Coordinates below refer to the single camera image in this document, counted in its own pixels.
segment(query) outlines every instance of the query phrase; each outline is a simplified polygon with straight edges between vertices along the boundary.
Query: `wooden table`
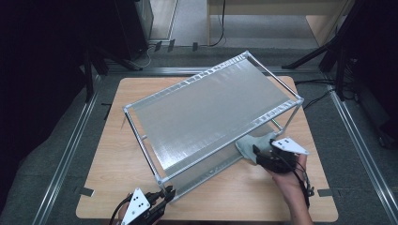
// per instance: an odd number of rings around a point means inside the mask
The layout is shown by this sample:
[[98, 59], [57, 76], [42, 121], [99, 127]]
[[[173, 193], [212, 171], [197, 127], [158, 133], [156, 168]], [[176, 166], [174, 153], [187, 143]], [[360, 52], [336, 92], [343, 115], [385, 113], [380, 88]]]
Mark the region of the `wooden table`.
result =
[[[295, 89], [291, 78], [281, 78]], [[76, 209], [79, 218], [110, 218], [117, 205], [137, 187], [143, 192], [159, 191], [122, 107], [181, 80], [126, 78], [120, 82], [84, 185], [95, 192], [92, 197], [81, 196]], [[335, 221], [338, 213], [332, 197], [320, 197], [317, 192], [329, 189], [329, 185], [301, 108], [284, 136], [293, 138], [311, 153], [307, 171], [315, 187], [315, 196], [310, 198], [313, 220]], [[268, 173], [242, 159], [168, 204], [163, 219], [286, 221], [289, 211]]]
[[[222, 15], [223, 0], [207, 0], [207, 42], [210, 16]], [[225, 15], [305, 15], [314, 37], [322, 46], [351, 9], [354, 0], [228, 0]]]

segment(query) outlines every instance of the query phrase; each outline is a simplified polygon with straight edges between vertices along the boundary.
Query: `human hand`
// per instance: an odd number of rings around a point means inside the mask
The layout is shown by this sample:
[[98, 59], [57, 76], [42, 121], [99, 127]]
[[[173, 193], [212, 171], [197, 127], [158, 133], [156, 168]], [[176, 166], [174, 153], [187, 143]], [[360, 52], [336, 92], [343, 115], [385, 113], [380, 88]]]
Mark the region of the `human hand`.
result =
[[[303, 170], [306, 168], [307, 156], [306, 155], [298, 155], [297, 158], [298, 164], [296, 167], [296, 173], [299, 179], [303, 180]], [[284, 200], [286, 203], [290, 204], [292, 201], [304, 201], [304, 196], [302, 194], [302, 189], [297, 177], [292, 173], [275, 173], [269, 171], [269, 174], [272, 176], [275, 184], [278, 186], [279, 190], [283, 194]]]
[[[303, 171], [305, 171], [306, 164], [307, 156], [299, 155], [298, 164], [295, 170], [298, 178], [301, 179], [301, 181], [304, 179]], [[283, 194], [284, 201], [287, 203], [287, 206], [290, 210], [292, 223], [295, 225], [313, 224], [313, 220], [308, 212], [307, 204], [305, 202], [304, 194], [302, 193], [298, 178], [292, 172], [268, 172], [271, 174], [272, 179], [275, 181], [275, 184]]]

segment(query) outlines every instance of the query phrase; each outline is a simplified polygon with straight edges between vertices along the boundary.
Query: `transparent plastic box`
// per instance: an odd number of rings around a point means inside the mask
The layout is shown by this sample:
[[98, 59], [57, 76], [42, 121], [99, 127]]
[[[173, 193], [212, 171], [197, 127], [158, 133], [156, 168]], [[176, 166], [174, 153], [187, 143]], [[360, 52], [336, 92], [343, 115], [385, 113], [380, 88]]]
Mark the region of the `transparent plastic box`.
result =
[[[243, 158], [240, 137], [282, 134], [302, 102], [244, 52], [123, 110], [157, 184], [173, 185], [176, 201]], [[287, 112], [281, 125], [277, 117]]]

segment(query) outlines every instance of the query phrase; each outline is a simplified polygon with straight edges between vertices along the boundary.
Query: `tabletop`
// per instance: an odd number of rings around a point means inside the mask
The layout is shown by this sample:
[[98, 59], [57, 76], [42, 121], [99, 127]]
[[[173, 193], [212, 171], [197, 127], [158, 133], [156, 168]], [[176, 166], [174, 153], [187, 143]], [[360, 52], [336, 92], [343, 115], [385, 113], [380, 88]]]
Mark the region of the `tabletop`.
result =
[[[279, 78], [296, 90], [290, 77]], [[94, 194], [81, 196], [76, 209], [79, 218], [110, 218], [117, 205], [137, 187], [144, 193], [159, 191], [122, 108], [184, 79], [125, 78], [120, 82], [84, 185], [93, 189]], [[338, 213], [333, 198], [318, 193], [318, 190], [328, 192], [329, 184], [302, 108], [284, 136], [310, 152], [307, 173], [315, 187], [315, 195], [310, 198], [313, 221], [335, 221]], [[271, 176], [261, 166], [242, 159], [169, 203], [162, 219], [287, 221], [290, 215]]]

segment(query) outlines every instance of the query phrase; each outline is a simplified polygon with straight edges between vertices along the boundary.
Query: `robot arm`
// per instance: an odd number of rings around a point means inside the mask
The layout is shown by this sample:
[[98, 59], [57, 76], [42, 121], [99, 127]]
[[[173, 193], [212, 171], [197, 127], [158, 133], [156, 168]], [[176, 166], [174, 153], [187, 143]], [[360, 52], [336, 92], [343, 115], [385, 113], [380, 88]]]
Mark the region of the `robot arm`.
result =
[[[176, 191], [173, 190], [172, 186], [167, 187], [165, 190], [161, 190], [156, 193], [148, 192], [144, 195], [143, 191], [139, 188], [134, 190], [134, 193], [127, 197], [114, 211], [113, 218], [110, 224], [114, 220], [115, 214], [124, 203], [129, 203], [126, 215], [123, 217], [121, 222], [122, 225], [151, 225], [156, 220], [164, 215], [166, 204], [169, 203], [176, 195]], [[156, 205], [156, 200], [162, 198], [159, 204]]]

